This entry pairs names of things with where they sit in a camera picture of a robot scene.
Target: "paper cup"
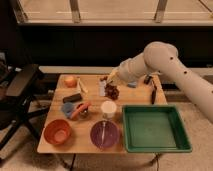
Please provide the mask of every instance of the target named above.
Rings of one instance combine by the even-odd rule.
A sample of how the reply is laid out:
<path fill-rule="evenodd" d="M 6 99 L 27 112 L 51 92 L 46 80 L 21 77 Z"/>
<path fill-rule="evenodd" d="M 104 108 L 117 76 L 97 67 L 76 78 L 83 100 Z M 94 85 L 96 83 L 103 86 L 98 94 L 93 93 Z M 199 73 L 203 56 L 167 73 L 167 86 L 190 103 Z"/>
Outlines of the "paper cup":
<path fill-rule="evenodd" d="M 105 101 L 101 104 L 101 111 L 106 118 L 113 118 L 117 110 L 117 105 L 113 101 Z"/>

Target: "green plastic tray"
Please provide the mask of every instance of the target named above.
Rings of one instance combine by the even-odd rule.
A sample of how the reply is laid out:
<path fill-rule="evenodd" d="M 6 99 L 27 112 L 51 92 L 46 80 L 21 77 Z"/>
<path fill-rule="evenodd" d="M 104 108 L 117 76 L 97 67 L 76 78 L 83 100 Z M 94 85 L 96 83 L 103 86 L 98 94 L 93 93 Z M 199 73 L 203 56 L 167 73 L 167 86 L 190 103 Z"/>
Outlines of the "green plastic tray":
<path fill-rule="evenodd" d="M 128 152 L 191 152 L 192 148 L 175 106 L 126 105 L 122 108 Z"/>

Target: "purple bowl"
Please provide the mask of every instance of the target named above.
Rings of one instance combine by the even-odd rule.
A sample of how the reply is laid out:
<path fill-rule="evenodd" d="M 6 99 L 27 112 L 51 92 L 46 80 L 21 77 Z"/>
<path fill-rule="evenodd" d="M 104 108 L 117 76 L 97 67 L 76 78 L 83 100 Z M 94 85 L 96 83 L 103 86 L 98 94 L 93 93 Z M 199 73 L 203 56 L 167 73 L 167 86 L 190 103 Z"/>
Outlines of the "purple bowl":
<path fill-rule="evenodd" d="M 105 123 L 105 133 L 103 137 L 103 122 Z M 109 148 L 119 141 L 120 133 L 118 127 L 110 121 L 99 121 L 93 125 L 90 131 L 92 143 L 98 148 Z"/>

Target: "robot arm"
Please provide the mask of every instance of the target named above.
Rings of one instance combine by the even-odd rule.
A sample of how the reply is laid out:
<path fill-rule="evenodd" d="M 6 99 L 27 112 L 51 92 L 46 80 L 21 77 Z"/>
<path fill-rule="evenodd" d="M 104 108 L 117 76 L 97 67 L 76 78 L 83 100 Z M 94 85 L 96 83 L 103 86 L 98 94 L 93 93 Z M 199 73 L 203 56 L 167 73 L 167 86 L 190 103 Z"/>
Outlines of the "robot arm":
<path fill-rule="evenodd" d="M 147 45 L 144 52 L 123 61 L 113 69 L 107 82 L 113 85 L 137 81 L 141 76 L 160 71 L 213 123 L 213 85 L 186 68 L 178 59 L 177 49 L 163 42 Z"/>

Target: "wooden surface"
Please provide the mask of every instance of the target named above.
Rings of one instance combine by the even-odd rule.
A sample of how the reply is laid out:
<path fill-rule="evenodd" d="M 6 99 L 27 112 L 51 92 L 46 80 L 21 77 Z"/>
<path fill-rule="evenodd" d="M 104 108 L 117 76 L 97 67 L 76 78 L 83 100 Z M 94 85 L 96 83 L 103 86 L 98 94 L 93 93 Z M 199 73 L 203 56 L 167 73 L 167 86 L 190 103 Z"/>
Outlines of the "wooden surface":
<path fill-rule="evenodd" d="M 115 122 L 121 132 L 119 143 L 113 147 L 105 150 L 100 150 L 94 146 L 90 140 L 90 130 L 92 126 L 102 120 L 102 113 L 100 105 L 105 100 L 109 100 L 107 97 L 99 96 L 99 79 L 104 75 L 75 75 L 79 76 L 82 82 L 86 85 L 89 90 L 88 93 L 81 93 L 82 101 L 91 101 L 92 105 L 89 107 L 89 116 L 85 120 L 71 121 L 67 119 L 61 112 L 61 105 L 63 104 L 63 97 L 72 95 L 76 92 L 75 88 L 67 88 L 64 84 L 64 79 L 68 75 L 61 75 L 55 90 L 53 101 L 50 110 L 47 114 L 45 126 L 55 119 L 65 119 L 71 126 L 71 137 L 69 140 L 59 146 L 53 146 L 47 143 L 44 139 L 43 132 L 38 145 L 37 151 L 39 153 L 127 153 L 125 150 L 124 139 L 123 139 L 123 127 L 122 127 L 122 105 L 139 104 L 147 105 L 150 104 L 150 97 L 152 92 L 151 85 L 143 84 L 143 79 L 139 81 L 137 88 L 129 88 L 126 86 L 118 86 L 120 91 L 118 100 L 115 103 L 118 106 L 115 117 L 112 119 Z M 157 95 L 155 104 L 167 104 L 165 95 L 163 93 L 161 83 L 157 76 L 154 76 L 154 82 L 157 86 Z"/>

